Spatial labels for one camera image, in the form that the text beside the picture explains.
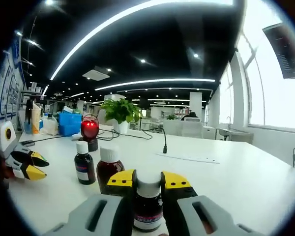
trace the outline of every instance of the white desk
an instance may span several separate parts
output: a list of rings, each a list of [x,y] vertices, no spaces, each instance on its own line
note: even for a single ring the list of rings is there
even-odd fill
[[[111,127],[101,125],[102,129]],[[129,130],[129,134],[144,133]],[[206,195],[226,209],[235,223],[264,234],[270,234],[295,206],[295,169],[278,158],[247,143],[193,139],[167,136],[168,153],[209,156],[220,164],[172,159],[155,155],[164,146],[163,134],[153,133],[153,139],[143,140],[120,136],[99,145],[118,145],[126,169],[150,169],[174,172],[185,176],[198,195]],[[102,137],[111,137],[105,132]],[[23,134],[20,141],[43,139],[47,135]],[[49,162],[40,168],[47,174],[39,181],[14,180],[10,193],[25,219],[39,234],[59,222],[66,222],[68,214],[90,195],[99,193],[98,183],[82,185],[77,181],[74,167],[75,142],[58,138],[37,142],[31,147]],[[91,153],[95,166],[99,151]],[[135,231],[133,235],[159,235],[167,233],[166,225],[150,234]]]

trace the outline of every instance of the green plant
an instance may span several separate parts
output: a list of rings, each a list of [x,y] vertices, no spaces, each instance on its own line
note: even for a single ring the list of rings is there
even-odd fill
[[[175,115],[174,114],[170,114],[168,117],[167,117],[167,119],[175,119],[176,117],[175,117]]]
[[[106,120],[115,119],[118,124],[121,124],[125,120],[130,123],[132,119],[137,122],[140,116],[142,116],[138,107],[124,99],[120,99],[119,101],[107,99],[101,105],[101,108],[106,110]]]

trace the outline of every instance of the person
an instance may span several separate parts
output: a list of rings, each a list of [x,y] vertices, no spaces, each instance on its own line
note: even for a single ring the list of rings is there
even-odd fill
[[[183,118],[181,118],[181,120],[185,120],[186,117],[198,118],[195,112],[190,112],[188,115],[185,115]]]

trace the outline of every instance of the black ceiling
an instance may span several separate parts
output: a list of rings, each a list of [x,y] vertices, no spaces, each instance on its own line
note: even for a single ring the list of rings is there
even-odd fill
[[[43,88],[49,85],[47,97],[59,92],[63,94],[57,97],[60,100],[85,92],[74,99],[86,97],[86,101],[92,102],[103,100],[101,98],[110,92],[126,89],[200,88],[205,89],[201,92],[203,100],[208,101],[235,51],[243,15],[241,0],[234,0],[233,6],[170,3],[135,12],[87,41],[50,81],[67,53],[92,29],[145,1],[62,0],[55,1],[52,6],[42,3],[29,15],[23,28],[21,54],[34,65],[23,63],[27,86],[30,87],[30,82],[38,82]],[[28,38],[40,48],[30,45],[26,41]],[[146,63],[141,63],[140,59],[145,59]],[[95,66],[104,71],[110,68],[110,78],[97,82],[82,76]],[[163,78],[204,78],[216,82],[162,82],[94,90],[123,82]],[[175,99],[175,95],[179,99],[189,99],[189,90],[185,89],[119,93],[127,94],[128,99],[156,95],[164,99]]]

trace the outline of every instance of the blue box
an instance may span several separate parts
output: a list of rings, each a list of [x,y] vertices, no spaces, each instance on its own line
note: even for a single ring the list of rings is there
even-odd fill
[[[59,125],[78,124],[81,126],[82,115],[72,113],[59,113]]]
[[[80,132],[81,125],[79,123],[72,125],[59,125],[59,133],[63,136],[71,136]]]

